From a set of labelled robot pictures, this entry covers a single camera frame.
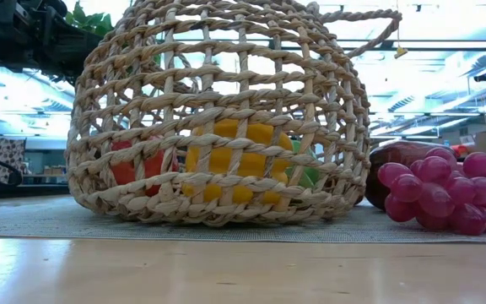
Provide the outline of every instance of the toy vegetable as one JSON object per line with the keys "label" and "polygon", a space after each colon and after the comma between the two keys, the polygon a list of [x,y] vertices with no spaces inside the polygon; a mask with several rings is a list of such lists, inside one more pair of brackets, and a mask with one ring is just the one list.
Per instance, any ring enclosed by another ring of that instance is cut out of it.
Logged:
{"label": "toy vegetable", "polygon": [[[298,153],[300,151],[301,142],[299,140],[292,140],[292,145],[294,147],[294,152]],[[311,149],[308,149],[306,153],[312,156],[314,159],[316,159],[316,154],[314,154],[314,152],[312,152]],[[294,167],[292,166],[286,169],[286,174],[288,175],[288,177],[292,176],[293,170]],[[305,188],[313,188],[316,182],[318,182],[319,177],[320,177],[320,172],[318,172],[317,169],[306,167],[300,179],[300,186]]]}
{"label": "toy vegetable", "polygon": [[[130,140],[125,140],[122,142],[113,143],[111,146],[112,151],[118,151],[120,149],[131,148],[132,143]],[[147,158],[143,161],[143,166],[145,169],[145,177],[157,176],[160,174],[160,167],[162,166],[162,159],[165,157],[165,152],[163,150],[157,152],[155,155]],[[134,182],[134,164],[132,161],[122,162],[117,165],[111,166],[111,171],[114,173],[116,182],[118,185],[125,185],[129,182]],[[172,159],[172,171],[179,171],[179,163],[177,162],[176,154]],[[152,186],[145,191],[147,196],[154,196],[159,193],[160,185]]]}
{"label": "toy vegetable", "polygon": [[[224,119],[216,122],[213,127],[213,133],[225,138],[235,138],[237,132],[237,120]],[[192,130],[192,135],[200,136],[203,134],[203,127]],[[246,137],[257,144],[271,144],[273,137],[273,127],[264,124],[250,124],[246,130]],[[292,150],[292,143],[288,135],[281,133],[278,146],[286,150]],[[186,171],[196,172],[200,148],[196,146],[189,147],[186,153]],[[230,158],[232,150],[230,148],[214,148],[209,157],[209,172],[216,174],[224,174],[228,172],[230,165]],[[288,176],[285,171],[289,166],[289,162],[282,159],[273,160],[273,168],[271,171],[271,178],[279,182],[288,183]],[[240,165],[237,170],[238,176],[259,176],[264,175],[266,167],[266,156],[255,153],[243,153],[240,160]],[[194,195],[194,187],[184,184],[182,187],[183,193],[191,197]],[[247,203],[252,199],[252,191],[248,187],[235,186],[233,202],[236,204]],[[218,185],[208,184],[204,190],[204,201],[210,202],[222,195],[221,187]],[[274,192],[265,192],[262,202],[264,204],[276,204],[280,201],[280,195]]]}

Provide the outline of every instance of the woven basket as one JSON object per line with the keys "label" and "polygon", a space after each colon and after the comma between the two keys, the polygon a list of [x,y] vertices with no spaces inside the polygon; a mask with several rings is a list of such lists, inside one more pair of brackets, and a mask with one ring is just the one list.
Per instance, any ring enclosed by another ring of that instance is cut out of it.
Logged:
{"label": "woven basket", "polygon": [[[373,18],[393,21],[348,54],[323,26]],[[345,215],[363,195],[370,168],[370,104],[350,58],[384,41],[399,20],[391,10],[320,15],[315,3],[305,7],[291,0],[137,0],[87,58],[76,83],[66,152],[71,194],[95,212],[149,223],[220,226]],[[177,41],[191,30],[202,41]],[[238,43],[215,40],[220,30],[236,31]],[[271,43],[257,45],[248,35]],[[283,50],[285,42],[298,44],[300,54]],[[191,67],[186,56],[196,52],[203,63]],[[237,71],[216,65],[218,54],[237,57]],[[259,57],[267,58],[270,74],[265,66],[249,69]],[[284,72],[288,65],[300,71]],[[219,93],[227,84],[237,84],[236,90]],[[213,132],[223,122],[236,125],[233,136]],[[250,139],[260,130],[271,134],[267,142]],[[300,139],[299,151],[282,147],[287,137]],[[125,142],[126,149],[114,150]],[[229,164],[211,170],[221,149],[228,151],[220,154]],[[316,159],[309,149],[323,153]],[[191,151],[199,151],[193,169],[189,155],[186,166],[173,171],[174,156]],[[144,163],[154,155],[162,155],[162,166],[152,175]],[[273,177],[278,163],[293,169],[286,182]],[[130,182],[118,185],[118,164],[132,168]],[[259,174],[241,173],[253,166]],[[309,167],[319,171],[318,182],[300,187]],[[149,191],[154,187],[160,187],[157,194]],[[209,187],[221,194],[208,198]],[[239,195],[241,189],[251,196]],[[278,200],[271,203],[268,196]]]}

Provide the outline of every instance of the green plant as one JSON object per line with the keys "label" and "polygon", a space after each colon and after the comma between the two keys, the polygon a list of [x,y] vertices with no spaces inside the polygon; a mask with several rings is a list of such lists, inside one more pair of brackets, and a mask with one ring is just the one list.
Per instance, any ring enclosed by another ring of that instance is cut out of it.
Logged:
{"label": "green plant", "polygon": [[103,37],[108,32],[114,30],[114,27],[111,25],[110,14],[98,13],[86,15],[84,8],[80,5],[80,1],[74,4],[74,10],[67,13],[65,20],[72,26]]}

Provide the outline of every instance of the desk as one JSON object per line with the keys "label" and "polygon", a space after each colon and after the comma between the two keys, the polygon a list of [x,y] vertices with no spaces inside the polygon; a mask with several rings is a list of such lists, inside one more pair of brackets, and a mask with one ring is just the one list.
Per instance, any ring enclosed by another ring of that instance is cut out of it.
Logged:
{"label": "desk", "polygon": [[486,245],[0,239],[0,303],[486,304]]}

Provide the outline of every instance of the grape bunch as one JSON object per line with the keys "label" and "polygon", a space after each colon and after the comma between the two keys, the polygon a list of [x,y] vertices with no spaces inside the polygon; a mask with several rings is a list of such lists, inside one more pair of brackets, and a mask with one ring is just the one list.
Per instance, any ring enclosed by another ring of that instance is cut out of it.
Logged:
{"label": "grape bunch", "polygon": [[386,163],[378,170],[391,193],[387,215],[396,222],[413,218],[431,231],[468,236],[486,233],[486,154],[472,153],[462,164],[443,148],[430,150],[410,168]]}

